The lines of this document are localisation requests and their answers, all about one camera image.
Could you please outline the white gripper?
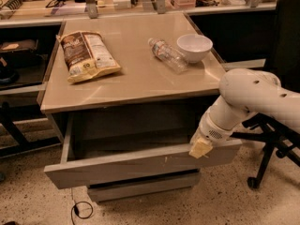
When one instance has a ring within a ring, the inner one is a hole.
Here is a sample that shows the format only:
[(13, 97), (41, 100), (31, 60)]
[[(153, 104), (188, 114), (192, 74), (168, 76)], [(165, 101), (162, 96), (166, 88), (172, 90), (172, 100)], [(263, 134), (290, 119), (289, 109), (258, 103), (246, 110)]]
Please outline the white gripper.
[(213, 143), (226, 141), (233, 133), (216, 125), (208, 112), (202, 116), (198, 130), (190, 140), (189, 154), (194, 158), (205, 157), (213, 149)]

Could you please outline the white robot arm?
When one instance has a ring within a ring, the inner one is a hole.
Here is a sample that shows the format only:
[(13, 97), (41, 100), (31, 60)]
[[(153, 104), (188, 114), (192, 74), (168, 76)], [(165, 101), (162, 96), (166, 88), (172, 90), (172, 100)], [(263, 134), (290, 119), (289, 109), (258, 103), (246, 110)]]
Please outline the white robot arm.
[(214, 145), (226, 141), (237, 125), (257, 113), (300, 132), (300, 94), (283, 88), (273, 73), (235, 68), (221, 77), (218, 90), (219, 97), (202, 115), (190, 140), (192, 157), (206, 156)]

